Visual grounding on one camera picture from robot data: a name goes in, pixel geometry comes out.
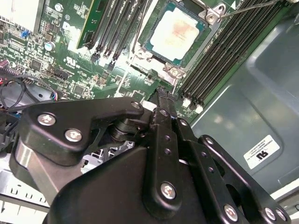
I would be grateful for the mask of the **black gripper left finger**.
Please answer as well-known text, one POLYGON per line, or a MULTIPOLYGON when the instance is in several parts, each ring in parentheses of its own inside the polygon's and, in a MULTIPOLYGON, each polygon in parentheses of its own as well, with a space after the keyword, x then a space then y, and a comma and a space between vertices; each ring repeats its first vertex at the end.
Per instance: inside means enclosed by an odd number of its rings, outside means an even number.
POLYGON ((129 97, 31 105, 18 125, 16 164, 51 206, 68 183, 130 149, 147 148, 143 205, 153 217, 174 217, 182 182, 165 96, 155 92, 152 111, 129 97))

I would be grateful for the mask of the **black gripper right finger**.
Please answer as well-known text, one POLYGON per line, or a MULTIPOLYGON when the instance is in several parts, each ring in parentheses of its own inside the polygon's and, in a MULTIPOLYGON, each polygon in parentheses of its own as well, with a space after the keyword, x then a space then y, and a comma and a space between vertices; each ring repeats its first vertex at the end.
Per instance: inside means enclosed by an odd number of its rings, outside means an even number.
POLYGON ((208 224, 290 224, 284 209, 209 135, 195 137, 179 118, 175 98, 165 99, 208 224))

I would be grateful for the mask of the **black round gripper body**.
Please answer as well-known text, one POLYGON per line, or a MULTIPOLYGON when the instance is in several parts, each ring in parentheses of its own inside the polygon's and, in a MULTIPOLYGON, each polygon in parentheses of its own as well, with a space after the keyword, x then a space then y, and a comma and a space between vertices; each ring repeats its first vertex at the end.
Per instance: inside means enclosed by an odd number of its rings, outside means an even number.
POLYGON ((147 148, 130 149, 64 186, 47 224, 206 224, 191 173, 180 164, 183 203, 174 217, 159 220, 146 210, 142 187, 147 148))

